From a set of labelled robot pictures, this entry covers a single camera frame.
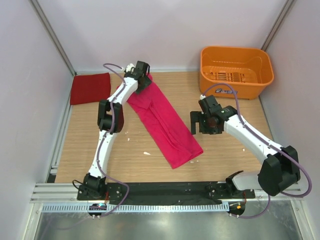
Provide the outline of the aluminium frame rail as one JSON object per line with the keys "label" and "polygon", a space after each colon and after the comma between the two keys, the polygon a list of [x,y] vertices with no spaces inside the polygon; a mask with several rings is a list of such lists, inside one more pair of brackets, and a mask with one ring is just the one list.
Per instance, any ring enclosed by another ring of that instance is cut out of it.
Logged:
{"label": "aluminium frame rail", "polygon": [[[262,190],[254,190],[256,199],[268,200],[267,194]],[[78,190],[72,183],[36,183],[30,197],[30,203],[72,203],[77,199]],[[290,197],[282,193],[271,196],[275,201],[300,201],[302,197]]]}

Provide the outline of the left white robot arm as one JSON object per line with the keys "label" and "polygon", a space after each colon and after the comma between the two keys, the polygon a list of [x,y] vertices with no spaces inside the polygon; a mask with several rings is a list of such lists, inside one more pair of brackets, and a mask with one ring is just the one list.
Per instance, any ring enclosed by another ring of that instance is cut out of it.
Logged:
{"label": "left white robot arm", "polygon": [[146,62],[130,63],[122,71],[124,76],[120,86],[98,104],[99,139],[92,164],[78,189],[81,198],[101,200],[107,194],[104,167],[108,165],[113,144],[124,126],[123,105],[133,94],[140,94],[152,83],[150,65]]}

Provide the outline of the orange plastic basket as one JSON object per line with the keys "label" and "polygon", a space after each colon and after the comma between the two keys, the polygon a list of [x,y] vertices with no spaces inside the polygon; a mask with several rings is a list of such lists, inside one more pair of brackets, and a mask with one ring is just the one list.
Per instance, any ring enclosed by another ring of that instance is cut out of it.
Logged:
{"label": "orange plastic basket", "polygon": [[207,46],[200,53],[199,89],[227,83],[239,99],[256,99],[274,80],[269,55],[258,48]]}

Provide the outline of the folded dark red t shirt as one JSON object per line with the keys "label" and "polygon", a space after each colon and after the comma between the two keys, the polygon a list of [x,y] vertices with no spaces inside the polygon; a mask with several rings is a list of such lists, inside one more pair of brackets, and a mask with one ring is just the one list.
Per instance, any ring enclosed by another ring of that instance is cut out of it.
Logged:
{"label": "folded dark red t shirt", "polygon": [[109,73],[76,75],[70,91],[70,105],[99,102],[111,94]]}

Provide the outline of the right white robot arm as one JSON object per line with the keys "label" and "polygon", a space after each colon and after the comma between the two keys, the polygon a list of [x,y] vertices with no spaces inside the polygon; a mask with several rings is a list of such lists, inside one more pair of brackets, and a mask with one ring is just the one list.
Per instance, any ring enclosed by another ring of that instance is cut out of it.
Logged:
{"label": "right white robot arm", "polygon": [[292,147],[283,147],[254,128],[238,111],[228,105],[222,107],[213,95],[201,95],[200,111],[190,112],[191,133],[209,135],[227,133],[241,142],[260,162],[258,172],[242,170],[230,175],[225,192],[237,198],[244,190],[263,190],[276,196],[301,179],[297,167],[298,153]]}

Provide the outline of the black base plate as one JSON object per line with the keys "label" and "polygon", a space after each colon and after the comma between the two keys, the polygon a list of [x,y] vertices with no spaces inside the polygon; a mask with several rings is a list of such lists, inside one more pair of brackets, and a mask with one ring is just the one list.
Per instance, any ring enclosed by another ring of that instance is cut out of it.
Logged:
{"label": "black base plate", "polygon": [[[123,205],[136,206],[195,206],[218,205],[222,201],[254,199],[253,190],[237,190],[230,183],[218,181],[195,182],[130,182],[129,193]],[[126,194],[127,188],[119,183],[110,182],[101,191],[86,190],[79,187],[79,201],[108,200],[117,205]]]}

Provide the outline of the pink t shirt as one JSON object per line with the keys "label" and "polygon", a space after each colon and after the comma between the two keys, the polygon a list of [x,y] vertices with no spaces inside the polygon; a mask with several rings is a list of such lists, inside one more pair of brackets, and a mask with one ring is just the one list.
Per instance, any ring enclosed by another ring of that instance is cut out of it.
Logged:
{"label": "pink t shirt", "polygon": [[156,83],[141,93],[133,93],[127,103],[172,169],[203,154],[202,147]]}

